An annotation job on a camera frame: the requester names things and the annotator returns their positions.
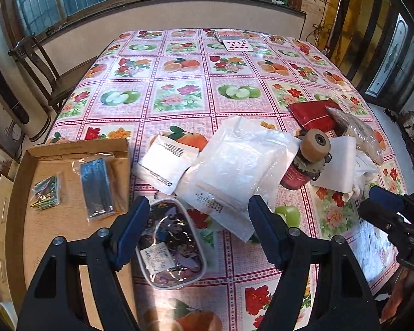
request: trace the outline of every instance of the red pouch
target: red pouch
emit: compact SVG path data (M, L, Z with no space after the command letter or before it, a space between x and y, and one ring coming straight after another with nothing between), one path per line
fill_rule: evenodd
M329 132L336 128L337 123L327 111L327 107L342 110L333 100L293 103L288 109L304 129L317 128L322 132Z

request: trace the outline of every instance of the container of hair clips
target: container of hair clips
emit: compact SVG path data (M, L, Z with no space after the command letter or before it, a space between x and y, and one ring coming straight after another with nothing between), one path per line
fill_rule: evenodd
M149 220L136 248L141 271L158 290L192 284L206 271L197 230L183 205L173 198L150 204Z

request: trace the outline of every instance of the fruit-patterned tablecloth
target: fruit-patterned tablecloth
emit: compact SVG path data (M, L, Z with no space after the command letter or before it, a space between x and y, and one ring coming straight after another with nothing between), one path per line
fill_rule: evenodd
M377 131L384 162L376 183L404 193L390 143L341 72L308 43L244 33L253 52L228 52L208 28L123 33L78 84L47 143L128 138L136 163L160 131L179 133L173 137L202 149L224 119L240 115L294 134L300 127L287 109L290 103L331 98ZM240 94L229 96L224 86L237 87L231 91L241 89ZM135 177L131 191L151 200L160 197ZM309 236L346 237L374 293L396 269L396 250L385 234L359 220L359 202L344 203L341 193L310 184L297 191L281 186L278 190L278 205L295 205L301 214L300 228ZM218 232L218 225L207 215L187 208L203 241L208 270L189 287L159 291L134 266L140 325L148 331L256 329L281 273L268 263L259 244L243 243L228 231ZM308 321L316 280L312 266L297 327Z

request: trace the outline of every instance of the cardboard box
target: cardboard box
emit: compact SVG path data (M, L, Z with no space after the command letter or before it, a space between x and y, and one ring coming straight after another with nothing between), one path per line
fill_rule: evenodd
M29 148L23 156L14 180L9 201L5 234L7 279L11 299L19 313L26 288L29 287L44 252L56 236L68 241L88 238L102 227L109 227L117 215L87 221L80 177L72 170L72 161L94 153L114 153L110 163L116 187L127 210L130 183L130 156L126 139L101 139ZM60 204L37 211L30 207L31 189L37 182L60 175ZM87 266L80 266L83 296L89 321L102 329L91 292ZM133 312L135 302L130 264L117 274L126 300Z

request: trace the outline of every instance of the screw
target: screw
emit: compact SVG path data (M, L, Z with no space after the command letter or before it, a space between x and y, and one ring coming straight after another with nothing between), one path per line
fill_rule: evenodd
M338 244L343 244L345 242L345 238L342 235L335 235L334 241Z
M97 231L97 235L101 238L105 237L107 234L109 234L109 229L107 228L101 228Z
M57 236L54 241L52 242L54 245L60 245L64 241L64 238L62 236Z
M298 228L289 228L288 233L291 236L298 236L301 233L301 231Z

